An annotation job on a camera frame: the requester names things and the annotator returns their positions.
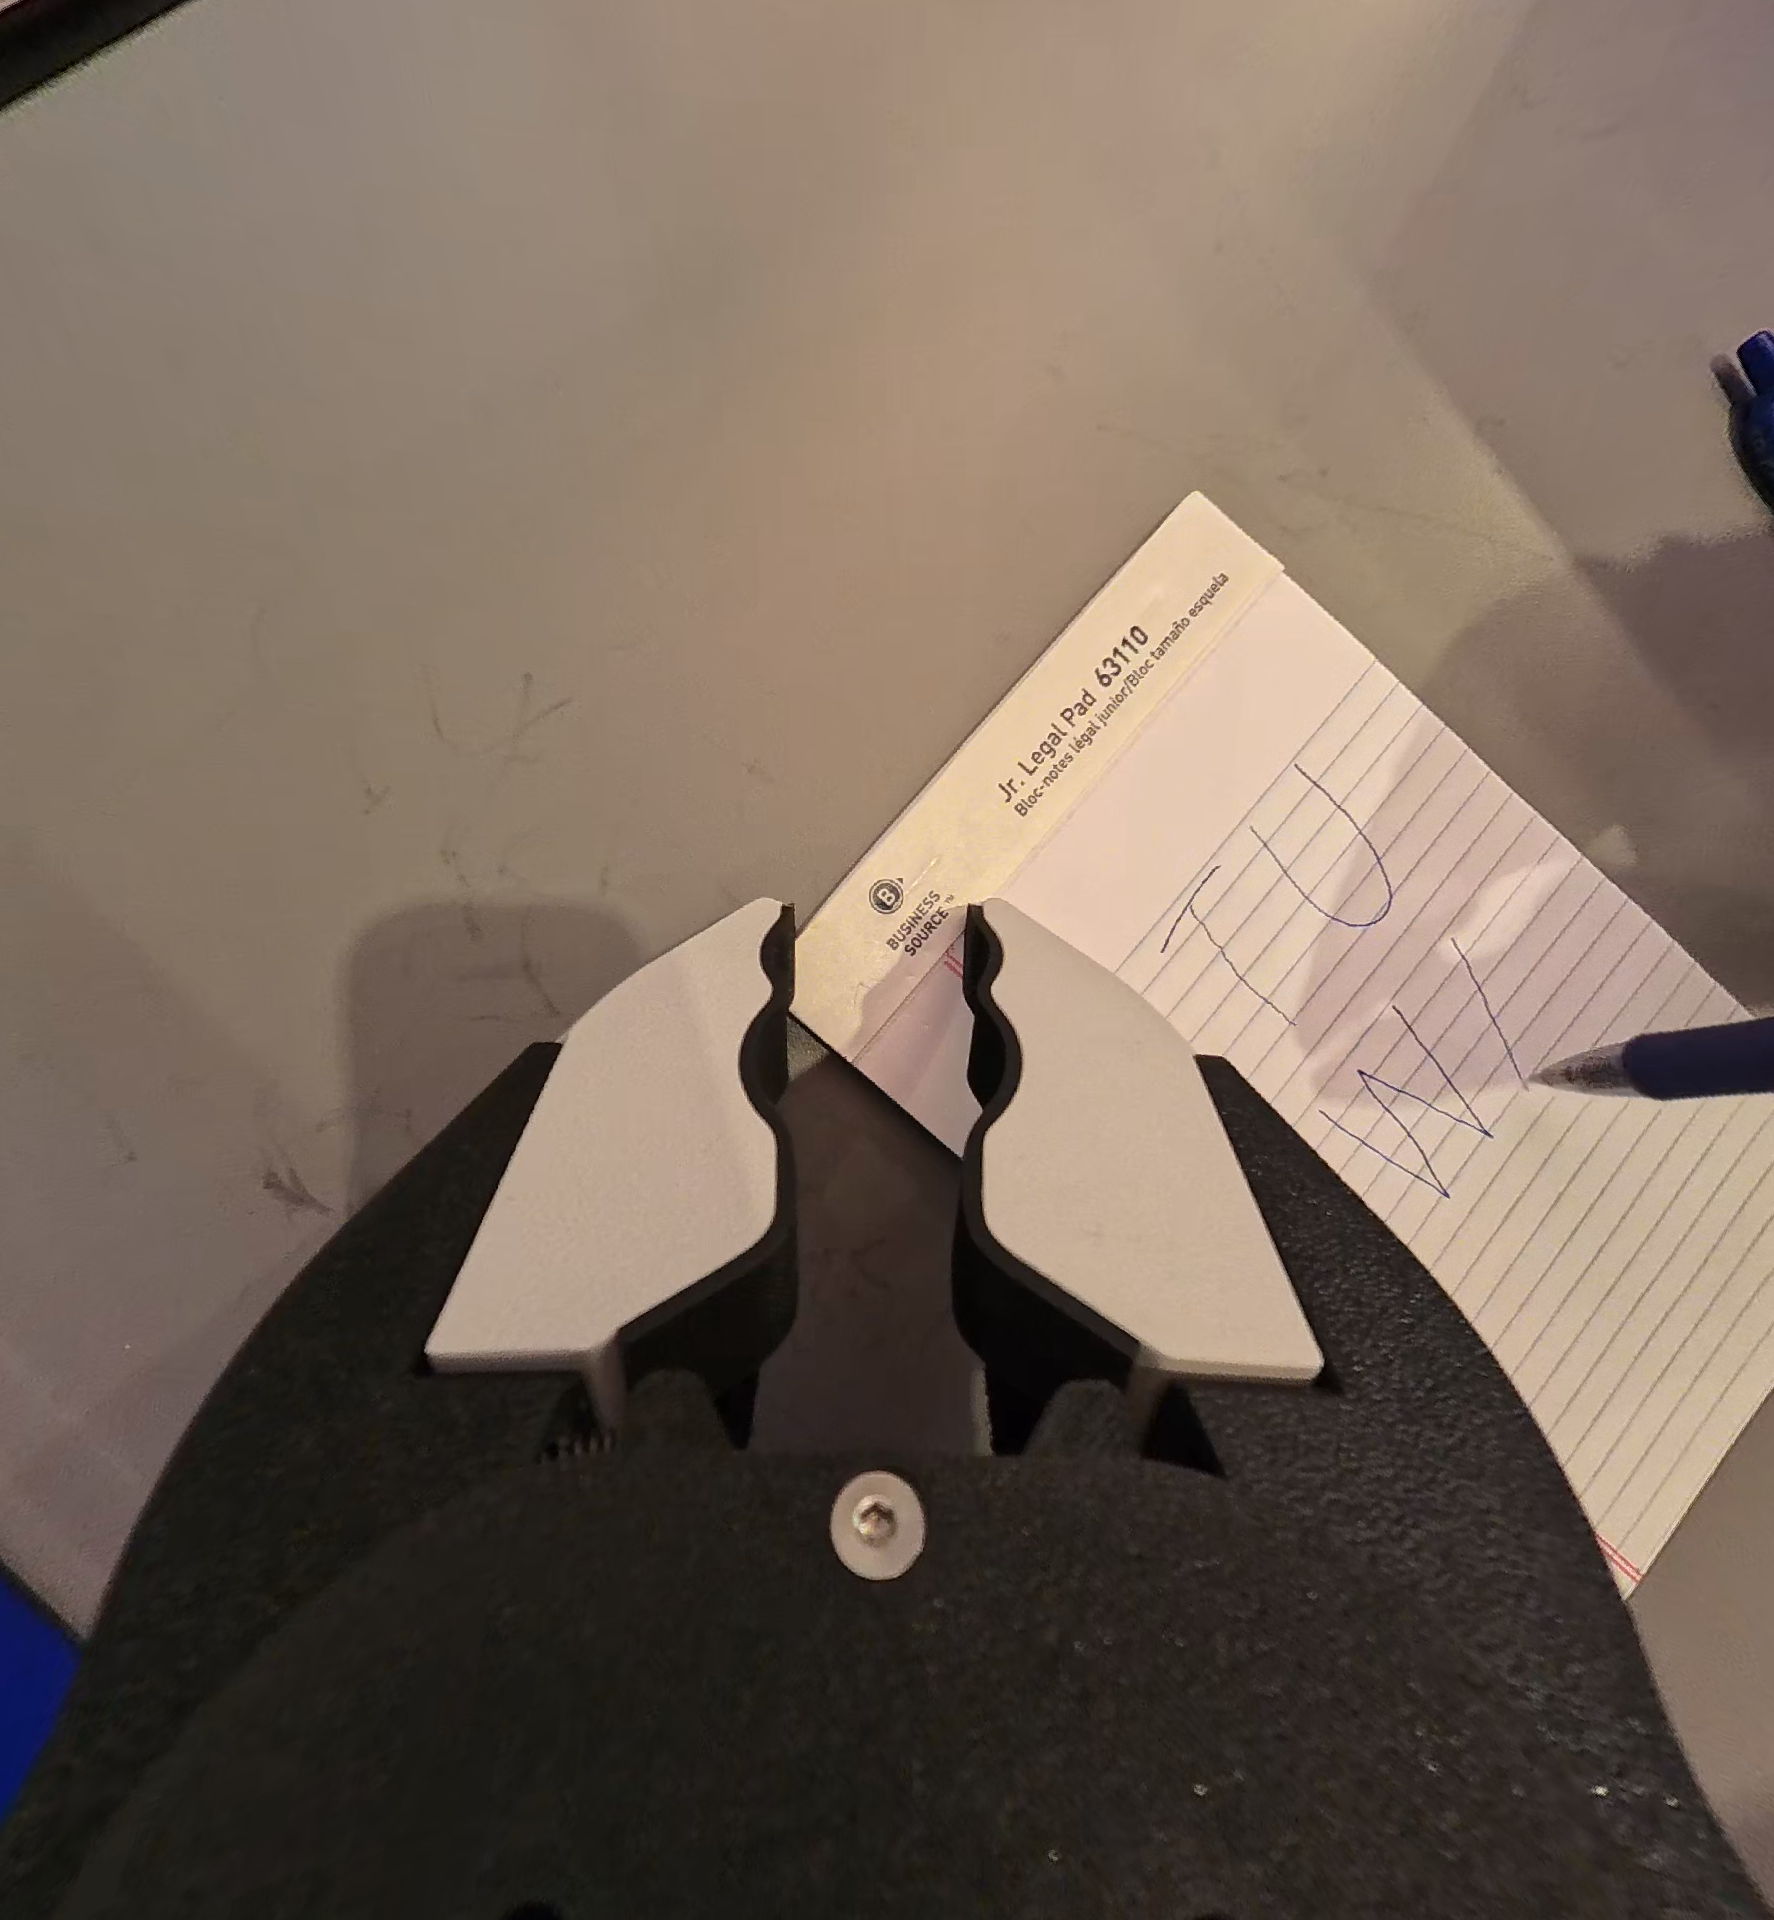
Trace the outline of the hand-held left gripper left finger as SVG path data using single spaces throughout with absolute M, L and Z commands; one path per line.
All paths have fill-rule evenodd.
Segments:
M 800 1305 L 795 937 L 789 904 L 755 900 L 563 1032 L 425 1340 L 434 1372 L 563 1372 L 609 1429 L 686 1372 L 745 1439 Z

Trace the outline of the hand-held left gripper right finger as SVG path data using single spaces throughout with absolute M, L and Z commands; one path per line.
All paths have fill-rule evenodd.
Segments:
M 1182 1035 L 1008 900 L 970 907 L 965 999 L 958 1328 L 993 1452 L 1070 1386 L 1111 1391 L 1136 1448 L 1183 1391 L 1311 1388 L 1325 1355 Z

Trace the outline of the white lined legal notepad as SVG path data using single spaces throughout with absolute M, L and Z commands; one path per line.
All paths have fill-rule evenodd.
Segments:
M 948 1149 L 1011 900 L 1224 1057 L 1440 1280 L 1629 1595 L 1774 1388 L 1774 1095 L 1533 1070 L 1739 1003 L 1190 492 L 797 944 L 795 1010 Z

